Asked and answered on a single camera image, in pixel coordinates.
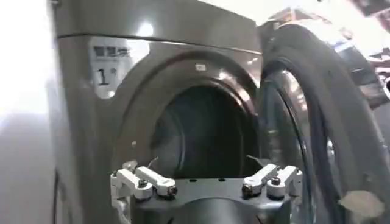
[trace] open door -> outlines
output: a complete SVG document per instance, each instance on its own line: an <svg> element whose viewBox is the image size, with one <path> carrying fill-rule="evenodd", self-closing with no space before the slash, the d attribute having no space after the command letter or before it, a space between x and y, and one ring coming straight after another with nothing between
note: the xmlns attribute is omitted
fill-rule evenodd
<svg viewBox="0 0 390 224"><path fill-rule="evenodd" d="M259 28L264 69L258 92L262 158L304 173L294 223L389 223L390 103L375 71L320 21ZM377 213L342 205L364 191Z"/></svg>

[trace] stainless steel washing machine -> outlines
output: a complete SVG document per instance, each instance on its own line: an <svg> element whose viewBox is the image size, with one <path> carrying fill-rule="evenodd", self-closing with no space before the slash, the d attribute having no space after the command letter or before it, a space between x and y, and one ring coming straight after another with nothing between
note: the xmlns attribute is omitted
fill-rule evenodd
<svg viewBox="0 0 390 224"><path fill-rule="evenodd" d="M153 168L175 178L251 172L261 71L253 21L173 0L64 0L54 14L63 102L52 120L67 222L112 223L109 174L131 159L158 157Z"/></svg>

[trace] screw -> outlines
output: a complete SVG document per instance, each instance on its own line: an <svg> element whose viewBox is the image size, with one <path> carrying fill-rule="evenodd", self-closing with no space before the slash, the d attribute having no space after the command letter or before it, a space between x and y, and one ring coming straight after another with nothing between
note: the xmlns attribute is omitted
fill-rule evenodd
<svg viewBox="0 0 390 224"><path fill-rule="evenodd" d="M271 183L273 185L279 185L280 184L280 178L279 177L272 177Z"/></svg>
<svg viewBox="0 0 390 224"><path fill-rule="evenodd" d="M168 195L175 196L176 194L177 194L177 187L173 186L168 188Z"/></svg>
<svg viewBox="0 0 390 224"><path fill-rule="evenodd" d="M146 185L147 185L146 180L139 180L138 181L138 188L144 188L144 187L146 187Z"/></svg>
<svg viewBox="0 0 390 224"><path fill-rule="evenodd" d="M243 192L244 198L249 198L253 192L252 186L244 184L243 187L241 188L241 191Z"/></svg>

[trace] metal panel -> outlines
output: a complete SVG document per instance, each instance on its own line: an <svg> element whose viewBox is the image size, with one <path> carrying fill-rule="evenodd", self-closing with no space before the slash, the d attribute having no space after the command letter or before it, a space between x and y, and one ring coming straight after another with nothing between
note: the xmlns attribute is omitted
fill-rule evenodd
<svg viewBox="0 0 390 224"><path fill-rule="evenodd" d="M143 37L259 51L255 22L199 1L63 0L58 36Z"/></svg>

